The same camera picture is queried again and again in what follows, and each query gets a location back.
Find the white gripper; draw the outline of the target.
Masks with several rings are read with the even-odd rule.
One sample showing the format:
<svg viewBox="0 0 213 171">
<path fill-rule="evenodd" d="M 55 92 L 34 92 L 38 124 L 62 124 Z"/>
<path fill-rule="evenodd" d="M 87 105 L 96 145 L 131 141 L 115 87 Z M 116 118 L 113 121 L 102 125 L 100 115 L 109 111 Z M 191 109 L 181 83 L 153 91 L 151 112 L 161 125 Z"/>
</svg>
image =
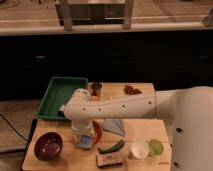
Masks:
<svg viewBox="0 0 213 171">
<path fill-rule="evenodd" d="M 91 120 L 73 120 L 71 129 L 76 142 L 80 141 L 81 136 L 92 137 L 94 135 L 94 127 Z"/>
</svg>

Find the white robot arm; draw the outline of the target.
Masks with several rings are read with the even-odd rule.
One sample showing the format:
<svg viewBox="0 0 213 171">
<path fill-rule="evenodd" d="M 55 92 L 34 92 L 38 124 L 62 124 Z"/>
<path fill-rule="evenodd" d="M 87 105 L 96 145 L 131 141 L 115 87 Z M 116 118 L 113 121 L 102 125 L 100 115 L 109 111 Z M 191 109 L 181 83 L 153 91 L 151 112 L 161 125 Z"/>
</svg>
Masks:
<svg viewBox="0 0 213 171">
<path fill-rule="evenodd" d="M 62 107 L 72 121 L 91 119 L 171 119 L 173 141 L 171 171 L 213 171 L 213 87 L 125 95 L 91 101 L 78 89 Z"/>
</svg>

